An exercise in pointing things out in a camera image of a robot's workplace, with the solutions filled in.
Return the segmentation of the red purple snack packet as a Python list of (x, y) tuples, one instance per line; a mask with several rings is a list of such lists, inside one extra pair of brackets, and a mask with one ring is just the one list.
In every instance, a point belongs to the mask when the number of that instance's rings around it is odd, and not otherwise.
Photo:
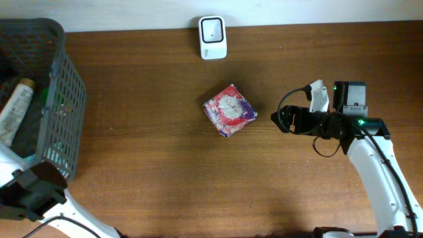
[(206, 101), (203, 109), (217, 131), (226, 138), (256, 120), (258, 116), (258, 112), (234, 84), (230, 84)]

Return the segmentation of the white bamboo print tube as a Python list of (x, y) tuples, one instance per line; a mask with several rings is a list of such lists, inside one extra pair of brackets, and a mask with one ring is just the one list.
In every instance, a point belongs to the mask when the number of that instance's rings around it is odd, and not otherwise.
[(22, 78), (1, 111), (1, 143), (10, 147), (31, 103), (35, 82)]

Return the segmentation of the green lid jar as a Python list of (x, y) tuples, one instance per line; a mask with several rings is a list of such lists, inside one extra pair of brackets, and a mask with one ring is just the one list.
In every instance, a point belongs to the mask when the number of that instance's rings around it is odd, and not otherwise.
[(61, 104), (61, 94), (57, 88), (46, 87), (40, 94), (41, 101), (44, 106), (59, 106)]

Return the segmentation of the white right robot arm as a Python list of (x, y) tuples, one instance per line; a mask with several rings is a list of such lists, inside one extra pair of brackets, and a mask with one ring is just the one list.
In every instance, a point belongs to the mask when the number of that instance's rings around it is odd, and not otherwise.
[(368, 117), (364, 82), (337, 81), (333, 99), (317, 80), (301, 88), (308, 108), (280, 102), (271, 120), (283, 133), (336, 139), (357, 170), (376, 217), (376, 237), (421, 237), (422, 207), (397, 163), (384, 121)]

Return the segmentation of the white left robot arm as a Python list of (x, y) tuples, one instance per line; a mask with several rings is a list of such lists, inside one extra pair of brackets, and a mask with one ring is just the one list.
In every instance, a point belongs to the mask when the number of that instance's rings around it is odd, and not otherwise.
[(50, 225), (68, 237), (125, 237), (102, 223), (70, 194), (67, 180), (51, 163), (31, 165), (1, 144), (1, 219), (39, 221), (31, 237)]

